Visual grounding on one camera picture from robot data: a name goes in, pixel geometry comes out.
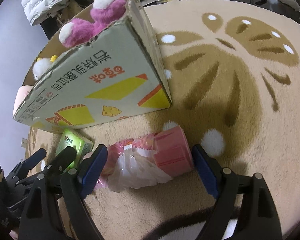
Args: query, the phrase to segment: beige carpet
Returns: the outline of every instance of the beige carpet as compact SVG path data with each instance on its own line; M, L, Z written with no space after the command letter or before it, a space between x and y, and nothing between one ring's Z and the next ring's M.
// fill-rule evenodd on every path
M176 122L190 146L202 143L221 165L250 176L261 172L288 232L300 220L300 25L225 0L172 1L146 12L173 106L80 132L96 147ZM40 147L53 153L58 139L31 129L27 155ZM86 198L106 240L159 239L177 228L174 221L200 222L213 203L195 171L155 187L120 194L102 189Z

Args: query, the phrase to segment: cardboard box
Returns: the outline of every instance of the cardboard box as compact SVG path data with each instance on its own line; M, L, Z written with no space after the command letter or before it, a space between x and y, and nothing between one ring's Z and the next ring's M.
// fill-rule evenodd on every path
M76 15L93 22L91 6ZM13 118L61 133L171 106L168 82L154 30L139 0L86 44L69 50L59 31L38 57L59 56L37 82L32 67L23 85L34 85Z

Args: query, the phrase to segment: yellow graphic on box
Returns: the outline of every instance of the yellow graphic on box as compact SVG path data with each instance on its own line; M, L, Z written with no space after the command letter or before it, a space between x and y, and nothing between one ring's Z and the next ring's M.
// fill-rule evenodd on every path
M33 128L38 128L38 129L43 129L44 128L44 124L40 121L38 122L35 122L33 125L32 125Z
M104 116L116 116L118 114L121 114L122 111L120 111L118 108L114 106L103 106L102 108L102 115Z
M66 106L54 113L56 116L47 118L50 123L59 126L82 125L95 122L85 105Z
M163 109L170 107L170 102L159 84L154 90L140 100L138 106Z
M148 80L146 74L130 77L111 86L93 92L92 94L86 96L86 98L121 100L122 98L131 94L135 89L146 82L146 80Z

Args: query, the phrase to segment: pink plush toy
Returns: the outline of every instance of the pink plush toy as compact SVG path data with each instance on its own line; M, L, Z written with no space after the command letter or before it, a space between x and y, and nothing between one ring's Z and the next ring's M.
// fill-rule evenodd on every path
M71 48L89 41L126 11L126 0L94 0L90 15L94 23L79 18L65 24L59 33L63 46Z

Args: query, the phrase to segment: plush toy on shelf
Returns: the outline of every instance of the plush toy on shelf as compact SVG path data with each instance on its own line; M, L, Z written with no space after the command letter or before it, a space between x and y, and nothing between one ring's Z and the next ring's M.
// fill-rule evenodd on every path
M51 58L39 57L32 68L34 79L38 80L52 66L57 57L56 55L53 55Z
M59 40L63 46L71 48L89 41L98 35L111 22L124 15L126 0L94 0L90 11L94 23L75 18L65 24L59 33Z

